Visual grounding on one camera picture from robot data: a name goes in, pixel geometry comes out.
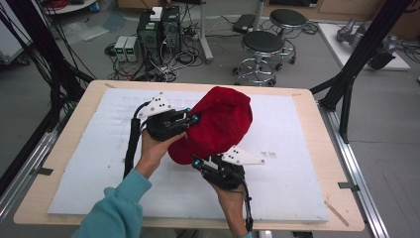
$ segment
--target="red cap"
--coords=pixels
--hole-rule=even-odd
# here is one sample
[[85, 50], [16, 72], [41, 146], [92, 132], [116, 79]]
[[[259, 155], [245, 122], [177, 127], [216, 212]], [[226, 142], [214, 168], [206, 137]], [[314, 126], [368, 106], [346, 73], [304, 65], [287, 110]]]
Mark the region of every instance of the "red cap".
[[232, 88], [213, 87], [188, 113], [199, 117], [197, 124], [170, 145], [170, 157], [181, 165], [192, 162], [192, 155], [207, 158], [238, 145], [253, 122], [251, 98]]

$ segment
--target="black stool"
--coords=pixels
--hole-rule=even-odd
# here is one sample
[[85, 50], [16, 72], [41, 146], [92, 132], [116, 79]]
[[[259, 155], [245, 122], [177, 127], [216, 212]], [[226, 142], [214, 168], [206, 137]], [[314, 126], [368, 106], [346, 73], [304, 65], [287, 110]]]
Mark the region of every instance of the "black stool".
[[234, 68], [234, 74], [238, 74], [235, 85], [240, 84], [240, 79], [246, 79], [259, 86], [265, 82], [269, 86], [275, 85], [274, 70], [263, 58], [281, 55], [283, 49], [281, 38], [270, 32], [249, 32], [242, 38], [242, 48], [256, 57], [245, 59]]
[[[290, 59], [289, 62], [294, 63], [296, 60], [296, 47], [290, 40], [286, 39], [284, 36], [288, 31], [301, 29], [306, 23], [306, 18], [302, 14], [290, 9], [277, 9], [269, 14], [269, 20], [272, 22], [273, 25], [280, 28], [278, 35], [281, 37], [284, 47], [280, 63], [275, 67], [275, 69], [281, 70], [282, 59], [284, 56], [289, 56], [293, 54], [293, 57]], [[287, 48], [286, 43], [291, 45], [291, 48]]]

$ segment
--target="white panel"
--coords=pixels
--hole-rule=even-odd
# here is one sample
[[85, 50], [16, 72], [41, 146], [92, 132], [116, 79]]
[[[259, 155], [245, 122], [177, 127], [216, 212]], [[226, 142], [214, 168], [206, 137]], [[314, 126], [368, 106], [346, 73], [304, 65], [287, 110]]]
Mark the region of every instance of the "white panel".
[[[155, 90], [108, 89], [62, 176], [49, 213], [86, 214], [103, 189], [123, 177], [130, 119]], [[192, 107], [199, 92], [164, 91], [176, 109]], [[238, 145], [264, 158], [245, 166], [254, 219], [327, 221], [328, 214], [291, 97], [249, 95], [254, 121]], [[140, 146], [135, 158], [139, 157]], [[151, 217], [224, 218], [217, 195], [199, 171], [166, 155], [142, 198]]]

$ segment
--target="sleeve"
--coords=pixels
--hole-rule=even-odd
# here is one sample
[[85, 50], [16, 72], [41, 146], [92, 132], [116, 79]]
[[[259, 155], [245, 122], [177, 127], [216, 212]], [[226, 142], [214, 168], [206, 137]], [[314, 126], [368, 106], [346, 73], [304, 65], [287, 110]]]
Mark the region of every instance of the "sleeve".
[[72, 237], [139, 238], [143, 223], [139, 201], [151, 187], [150, 181], [132, 169], [116, 188], [105, 188], [105, 197], [96, 202]]
[[251, 234], [251, 232], [249, 232], [247, 235], [242, 236], [241, 238], [253, 238], [253, 234]]

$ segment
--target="wooden table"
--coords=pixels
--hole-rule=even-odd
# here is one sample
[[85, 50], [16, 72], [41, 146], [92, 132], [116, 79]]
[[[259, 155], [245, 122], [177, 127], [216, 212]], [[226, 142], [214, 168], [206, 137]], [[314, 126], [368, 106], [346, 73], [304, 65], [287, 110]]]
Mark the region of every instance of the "wooden table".
[[[52, 169], [50, 176], [38, 175], [18, 208], [14, 220], [18, 224], [78, 225], [81, 215], [51, 215], [47, 211], [58, 188], [68, 160], [94, 114], [107, 88], [133, 88], [174, 91], [208, 91], [215, 85], [158, 82], [127, 82], [96, 80], [90, 83], [59, 136], [44, 168]], [[256, 221], [256, 230], [294, 231], [361, 231], [365, 229], [361, 213], [349, 189], [341, 189], [338, 182], [347, 181], [324, 121], [313, 95], [307, 89], [228, 86], [249, 94], [289, 96], [292, 98], [305, 135], [309, 154], [328, 210], [329, 221], [324, 223], [280, 223]], [[145, 218], [145, 227], [223, 228], [225, 220]]]

